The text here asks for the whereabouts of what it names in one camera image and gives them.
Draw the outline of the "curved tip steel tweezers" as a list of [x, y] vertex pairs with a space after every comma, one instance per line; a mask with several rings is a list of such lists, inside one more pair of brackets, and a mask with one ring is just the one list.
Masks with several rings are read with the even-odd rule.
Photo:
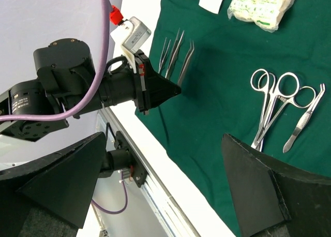
[[184, 77], [186, 75], [186, 72], [187, 72], [187, 69], [190, 65], [190, 62], [191, 62], [191, 58], [192, 58], [192, 55], [194, 53], [194, 41], [193, 40], [190, 40], [190, 48], [186, 54], [186, 57], [185, 57], [185, 60], [184, 60], [184, 63], [183, 63], [183, 66], [180, 70], [180, 74], [179, 74], [179, 77], [178, 77], [178, 81], [177, 81], [177, 85], [179, 87], [182, 86], [182, 83], [183, 83], [183, 80], [184, 80]]

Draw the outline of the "steel surgical scissors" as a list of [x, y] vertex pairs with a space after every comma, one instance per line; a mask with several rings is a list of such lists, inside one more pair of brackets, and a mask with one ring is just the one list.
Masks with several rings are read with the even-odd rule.
[[[253, 82], [255, 87], [258, 86], [258, 80], [259, 80], [259, 77], [262, 74], [263, 73], [260, 72], [255, 77], [255, 80]], [[286, 94], [282, 93], [281, 90], [280, 90], [280, 83], [286, 77], [292, 77], [295, 80], [295, 90], [290, 95], [286, 95]], [[264, 76], [260, 80], [260, 87], [263, 87], [266, 84], [266, 81], [267, 81], [266, 76]], [[264, 139], [265, 135], [267, 134], [270, 127], [272, 126], [273, 122], [278, 118], [280, 113], [286, 107], [286, 105], [292, 104], [293, 106], [295, 106], [297, 108], [300, 108], [300, 109], [308, 108], [311, 105], [312, 102], [308, 103], [305, 106], [302, 106], [302, 105], [299, 105], [295, 101], [295, 97], [297, 96], [297, 94], [301, 90], [306, 90], [306, 89], [312, 90], [312, 92], [313, 92], [313, 98], [312, 99], [315, 99], [316, 96], [317, 96], [315, 89], [310, 87], [310, 86], [300, 86], [299, 79], [298, 79], [297, 75], [295, 75], [294, 73], [286, 72], [286, 73], [282, 74], [280, 76], [280, 78], [276, 78], [275, 88], [272, 91], [269, 92], [267, 109], [266, 109], [266, 114], [265, 114], [265, 117], [264, 117], [264, 119], [265, 119], [264, 128], [263, 128], [263, 130], [260, 131], [260, 136], [258, 137], [258, 140], [254, 142], [254, 145], [252, 146], [252, 148], [254, 148], [258, 151], [262, 151], [263, 139]]]

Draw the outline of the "long steel tweezers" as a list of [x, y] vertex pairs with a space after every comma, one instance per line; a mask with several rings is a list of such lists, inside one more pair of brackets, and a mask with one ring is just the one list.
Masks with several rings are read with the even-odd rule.
[[177, 32], [177, 35], [176, 35], [176, 38], [175, 38], [175, 41], [174, 41], [174, 45], [173, 45], [173, 48], [172, 48], [172, 51], [171, 51], [170, 61], [169, 61], [167, 71], [166, 71], [166, 74], [165, 74], [165, 78], [168, 79], [168, 80], [170, 80], [171, 74], [173, 72], [175, 61], [177, 59], [178, 52], [179, 52], [179, 49], [180, 49], [180, 46], [181, 46], [181, 43], [182, 43], [182, 39], [183, 39], [183, 36], [184, 36], [184, 33], [185, 33], [184, 30], [182, 31], [181, 34], [179, 32], [180, 32], [180, 29], [178, 29], [178, 32]]

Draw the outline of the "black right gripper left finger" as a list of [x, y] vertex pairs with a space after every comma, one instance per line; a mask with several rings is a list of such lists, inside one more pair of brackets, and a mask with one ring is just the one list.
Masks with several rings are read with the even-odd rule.
[[105, 154], [106, 137], [97, 132], [1, 171], [1, 236], [76, 236]]

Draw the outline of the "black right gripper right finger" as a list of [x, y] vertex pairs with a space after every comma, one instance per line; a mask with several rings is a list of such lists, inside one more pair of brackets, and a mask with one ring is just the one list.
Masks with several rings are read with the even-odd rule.
[[330, 236], [330, 178], [261, 153], [230, 134], [221, 152], [242, 236]]

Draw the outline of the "aluminium front frame rail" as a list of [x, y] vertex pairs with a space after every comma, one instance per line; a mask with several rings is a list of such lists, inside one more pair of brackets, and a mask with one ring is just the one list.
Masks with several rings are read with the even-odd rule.
[[167, 236], [200, 236], [193, 223], [147, 161], [145, 155], [110, 109], [102, 109], [98, 112], [96, 128], [98, 130], [105, 129], [106, 123], [110, 123], [114, 130], [119, 131], [123, 135], [129, 147], [137, 155], [138, 161], [145, 168], [147, 175], [139, 190], [158, 219], [165, 234]]

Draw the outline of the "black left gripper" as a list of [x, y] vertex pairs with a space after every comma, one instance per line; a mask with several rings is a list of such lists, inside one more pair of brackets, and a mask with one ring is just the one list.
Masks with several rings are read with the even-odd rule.
[[102, 108], [133, 101], [140, 112], [147, 112], [182, 92], [180, 86], [154, 71], [142, 50], [134, 54], [134, 64], [142, 74], [133, 72], [124, 55], [107, 61], [99, 86]]

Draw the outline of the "green white gauze bag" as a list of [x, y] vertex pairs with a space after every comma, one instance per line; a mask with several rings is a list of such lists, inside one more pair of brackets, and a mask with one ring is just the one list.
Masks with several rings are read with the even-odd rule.
[[273, 33], [278, 30], [284, 14], [295, 0], [231, 0], [228, 18], [254, 23], [262, 30]]

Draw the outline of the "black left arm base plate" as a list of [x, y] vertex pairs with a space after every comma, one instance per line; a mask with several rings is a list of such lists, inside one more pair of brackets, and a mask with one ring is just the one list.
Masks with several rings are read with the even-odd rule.
[[115, 140], [115, 150], [106, 151], [98, 177], [107, 178], [110, 177], [114, 171], [128, 169], [129, 177], [141, 188], [146, 181], [147, 170], [140, 161], [137, 152], [121, 131], [114, 133], [109, 122], [106, 123], [106, 139], [108, 139], [108, 133], [111, 133]]

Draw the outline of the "dark green surgical cloth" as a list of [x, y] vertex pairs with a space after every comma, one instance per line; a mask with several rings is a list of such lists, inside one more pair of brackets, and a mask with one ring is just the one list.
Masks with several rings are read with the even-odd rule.
[[292, 148], [282, 149], [303, 110], [286, 106], [265, 136], [269, 156], [298, 168], [330, 176], [330, 0], [295, 0], [277, 31], [229, 19], [231, 0], [218, 14], [199, 0], [161, 0], [149, 58], [154, 68], [166, 38], [185, 32], [172, 81], [194, 42], [195, 51], [182, 83], [182, 93], [137, 117], [165, 148], [168, 156], [204, 195], [236, 235], [234, 211], [221, 153], [223, 134], [250, 144], [257, 132], [263, 93], [250, 86], [252, 73], [266, 69], [276, 76], [295, 73], [301, 85], [326, 91], [308, 125]]

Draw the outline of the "thin steel forceps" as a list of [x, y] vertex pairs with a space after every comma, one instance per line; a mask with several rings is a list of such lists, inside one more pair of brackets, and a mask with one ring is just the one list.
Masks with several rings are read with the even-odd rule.
[[162, 51], [161, 51], [161, 55], [160, 55], [160, 59], [159, 59], [159, 66], [158, 66], [158, 73], [161, 73], [165, 60], [167, 58], [167, 54], [170, 48], [170, 44], [171, 44], [171, 39], [168, 40], [168, 38], [166, 37], [163, 43], [163, 47], [162, 47]]

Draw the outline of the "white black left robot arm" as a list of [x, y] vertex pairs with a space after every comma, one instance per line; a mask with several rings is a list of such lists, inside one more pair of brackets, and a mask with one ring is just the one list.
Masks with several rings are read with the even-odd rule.
[[[145, 112], [182, 92], [180, 86], [154, 71], [143, 51], [134, 55], [134, 61], [132, 67], [124, 56], [109, 60], [96, 94], [74, 118], [127, 101]], [[77, 39], [59, 39], [35, 50], [34, 62], [36, 79], [1, 94], [1, 116], [63, 113], [83, 99], [95, 76], [90, 49]]]

